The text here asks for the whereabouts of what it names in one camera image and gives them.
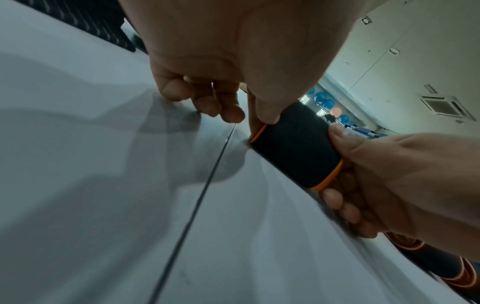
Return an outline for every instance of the ceiling air conditioner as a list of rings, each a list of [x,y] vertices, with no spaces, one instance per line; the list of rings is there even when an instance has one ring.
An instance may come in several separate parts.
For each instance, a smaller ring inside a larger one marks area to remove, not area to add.
[[[428,95],[422,96],[420,100],[437,115],[477,121],[454,96]]]

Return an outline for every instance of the skin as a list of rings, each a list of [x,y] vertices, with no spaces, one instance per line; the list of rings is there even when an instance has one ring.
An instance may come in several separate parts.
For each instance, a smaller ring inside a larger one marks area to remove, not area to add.
[[[480,261],[480,142],[414,134],[365,140],[334,124],[347,164],[320,195],[359,236],[395,232]]]
[[[160,93],[252,133],[323,75],[354,22],[386,0],[120,0]],[[439,135],[332,142],[347,166],[323,193],[362,237],[396,232],[480,260],[478,142]]]

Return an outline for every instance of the black gap line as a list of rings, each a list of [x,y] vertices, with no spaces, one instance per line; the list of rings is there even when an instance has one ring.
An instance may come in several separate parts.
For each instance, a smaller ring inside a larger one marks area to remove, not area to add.
[[[170,273],[172,272],[172,269],[174,267],[174,264],[175,264],[175,261],[177,260],[177,257],[178,255],[180,254],[180,250],[182,249],[182,246],[183,244],[185,243],[185,240],[187,238],[187,235],[190,231],[190,228],[192,227],[192,223],[194,222],[195,220],[195,217],[200,209],[200,205],[202,204],[202,201],[205,197],[205,194],[207,193],[207,190],[210,186],[210,183],[212,182],[212,179],[215,175],[215,172],[217,170],[217,167],[219,166],[220,164],[220,160],[222,159],[223,155],[224,155],[224,152],[225,150],[227,149],[227,145],[229,144],[229,141],[230,141],[230,137],[232,136],[232,134],[234,133],[234,130],[235,130],[235,127],[237,125],[235,125],[226,142],[225,142],[225,145],[223,146],[221,152],[220,152],[220,156],[218,157],[218,159],[216,160],[216,163],[215,165],[213,166],[213,170],[211,171],[210,173],[210,176],[208,177],[208,179],[206,180],[206,184],[205,184],[205,187],[203,188],[203,190],[201,191],[201,194],[200,194],[200,197],[198,198],[198,200],[196,201],[196,205],[195,205],[195,208],[193,209],[193,212],[191,214],[191,217],[190,217],[190,220],[188,220],[188,223],[186,224],[185,228],[183,229],[183,232],[180,236],[180,239],[178,240],[178,242],[176,243],[175,245],[175,248],[173,249],[173,252],[172,254],[170,255],[170,257],[168,258],[168,262],[166,263],[166,266],[165,266],[165,269],[163,270],[163,273],[161,274],[160,278],[158,279],[158,282],[156,283],[155,285],[155,288],[153,289],[153,293],[150,297],[150,299],[148,300],[148,304],[156,304],[156,302],[158,301],[159,297],[160,297],[160,294],[162,293],[163,291],[163,288],[165,287],[168,279],[169,279],[169,276],[170,276]]]

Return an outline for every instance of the table surface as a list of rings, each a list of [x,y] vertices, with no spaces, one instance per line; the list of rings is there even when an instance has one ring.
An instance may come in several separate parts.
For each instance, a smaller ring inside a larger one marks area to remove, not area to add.
[[[246,121],[162,100],[142,52],[13,1],[0,37],[1,303],[147,303],[204,189],[158,303],[462,302],[351,237]]]

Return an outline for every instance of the ceiling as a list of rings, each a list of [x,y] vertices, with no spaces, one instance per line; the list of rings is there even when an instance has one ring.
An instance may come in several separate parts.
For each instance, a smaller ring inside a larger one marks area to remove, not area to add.
[[[478,16],[477,0],[390,0],[358,21],[325,77],[386,129],[480,138]],[[433,113],[425,85],[479,121]]]

